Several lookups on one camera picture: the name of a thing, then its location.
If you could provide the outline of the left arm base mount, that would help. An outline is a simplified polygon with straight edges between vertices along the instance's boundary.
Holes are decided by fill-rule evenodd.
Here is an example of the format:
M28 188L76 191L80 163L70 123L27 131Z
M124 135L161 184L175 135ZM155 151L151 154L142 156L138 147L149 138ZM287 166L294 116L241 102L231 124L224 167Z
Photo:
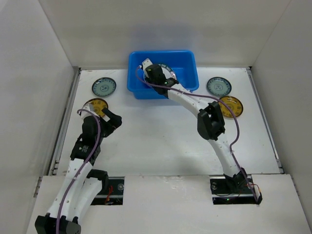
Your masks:
M91 175L102 182L102 189L91 205L114 206L123 204L125 177L111 177L106 171L94 170Z

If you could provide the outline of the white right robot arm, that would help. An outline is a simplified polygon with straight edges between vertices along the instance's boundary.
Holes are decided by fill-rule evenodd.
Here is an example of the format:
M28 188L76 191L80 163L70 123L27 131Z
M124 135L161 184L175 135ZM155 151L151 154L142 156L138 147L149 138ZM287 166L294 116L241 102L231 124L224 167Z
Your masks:
M158 94L173 100L189 110L197 119L197 132L213 147L223 169L226 187L236 193L246 185L247 174L239 165L227 141L225 121L220 100L206 102L201 96L192 94L175 78L166 78L162 67L150 61L142 64L144 80Z

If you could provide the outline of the celadon blue pattern plate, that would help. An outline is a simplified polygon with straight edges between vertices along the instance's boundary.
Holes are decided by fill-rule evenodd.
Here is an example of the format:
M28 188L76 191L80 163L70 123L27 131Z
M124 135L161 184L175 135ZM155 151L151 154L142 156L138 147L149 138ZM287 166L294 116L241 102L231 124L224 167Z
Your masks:
M232 91L231 83L222 77L213 77L207 81L207 90L216 97L227 96Z
M109 77L97 79L92 85L92 92L98 97L107 97L117 88L116 82Z

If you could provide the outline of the yellow patterned plate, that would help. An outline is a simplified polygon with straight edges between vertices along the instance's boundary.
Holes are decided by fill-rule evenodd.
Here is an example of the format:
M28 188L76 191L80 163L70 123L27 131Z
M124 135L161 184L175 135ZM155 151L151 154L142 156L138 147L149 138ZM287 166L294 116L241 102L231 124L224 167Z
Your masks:
M224 97L221 97L220 100L223 101L231 109L235 117L239 117L242 115L243 105L239 99L233 96L224 96ZM220 105L221 112L224 117L233 118L233 115L231 114L231 112L222 103L219 102L219 105Z
M99 117L105 116L105 114L102 112L103 108L108 108L108 103L105 100L101 98L93 98L88 100L87 102L91 102L94 105L94 108L97 111Z

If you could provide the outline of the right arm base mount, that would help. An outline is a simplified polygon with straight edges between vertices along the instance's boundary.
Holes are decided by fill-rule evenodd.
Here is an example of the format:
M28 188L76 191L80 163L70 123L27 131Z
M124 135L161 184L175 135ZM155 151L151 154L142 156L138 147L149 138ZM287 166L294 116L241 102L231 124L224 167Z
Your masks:
M260 205L263 196L260 187L254 183L251 175L237 188L230 188L224 176L210 178L210 188L214 205Z

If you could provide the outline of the green rim plate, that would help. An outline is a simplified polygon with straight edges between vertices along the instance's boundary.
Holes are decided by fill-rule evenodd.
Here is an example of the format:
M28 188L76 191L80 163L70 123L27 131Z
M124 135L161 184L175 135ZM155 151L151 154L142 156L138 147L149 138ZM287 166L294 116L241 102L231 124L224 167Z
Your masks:
M165 76L166 79L168 79L168 78L173 78L173 79L177 80L176 74L175 74L175 72L173 71L173 69L172 69L171 67L169 67L168 65L166 65L166 64L164 64L164 63L159 63L158 66L161 67L162 72L163 72L163 74L164 74L164 76ZM160 84L164 81L164 80L162 80L162 81L160 81L160 80L159 80L159 81L156 81L156 79L155 79L155 78L152 78L152 76L149 75L149 74L147 73L147 71L143 71L143 72L144 72L144 76L143 76L143 77L144 77L144 80L145 80L146 82L148 82L148 83L160 85Z

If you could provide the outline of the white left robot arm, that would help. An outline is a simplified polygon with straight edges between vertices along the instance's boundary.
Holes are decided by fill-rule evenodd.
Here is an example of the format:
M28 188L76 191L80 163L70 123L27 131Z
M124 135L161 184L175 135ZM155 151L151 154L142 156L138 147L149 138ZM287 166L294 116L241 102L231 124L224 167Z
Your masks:
M105 120L86 104L77 111L83 120L82 132L77 138L63 184L44 216L35 221L38 234L79 234L81 220L98 193L109 189L106 171L93 166L101 151L104 138L122 125L122 118L108 108L102 112Z

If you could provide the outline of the celadon blue pattern plate left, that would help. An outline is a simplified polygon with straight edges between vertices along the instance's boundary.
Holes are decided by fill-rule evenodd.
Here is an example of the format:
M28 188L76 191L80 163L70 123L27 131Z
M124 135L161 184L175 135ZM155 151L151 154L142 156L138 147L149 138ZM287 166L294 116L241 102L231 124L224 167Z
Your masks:
M98 97L107 97L117 88L116 82L109 77L97 79L92 85L92 92Z

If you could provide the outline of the blue plastic bin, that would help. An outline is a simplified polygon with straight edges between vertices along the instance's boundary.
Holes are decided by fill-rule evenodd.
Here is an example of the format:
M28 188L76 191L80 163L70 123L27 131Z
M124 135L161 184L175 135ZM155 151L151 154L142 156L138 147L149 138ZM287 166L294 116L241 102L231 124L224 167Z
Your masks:
M144 72L136 68L145 59L155 63L161 63L170 67L181 85L189 91L199 88L196 62L193 52L189 50L167 50L167 51L134 51L129 55L127 88L136 99L164 99L153 88L137 79L143 79Z

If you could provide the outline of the celadon blue pattern plate right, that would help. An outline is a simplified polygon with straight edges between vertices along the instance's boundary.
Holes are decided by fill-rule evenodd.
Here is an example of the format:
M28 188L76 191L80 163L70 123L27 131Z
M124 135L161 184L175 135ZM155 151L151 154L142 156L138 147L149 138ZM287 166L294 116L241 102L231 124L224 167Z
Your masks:
M213 77L207 81L207 90L216 97L227 96L232 91L231 83L222 77Z

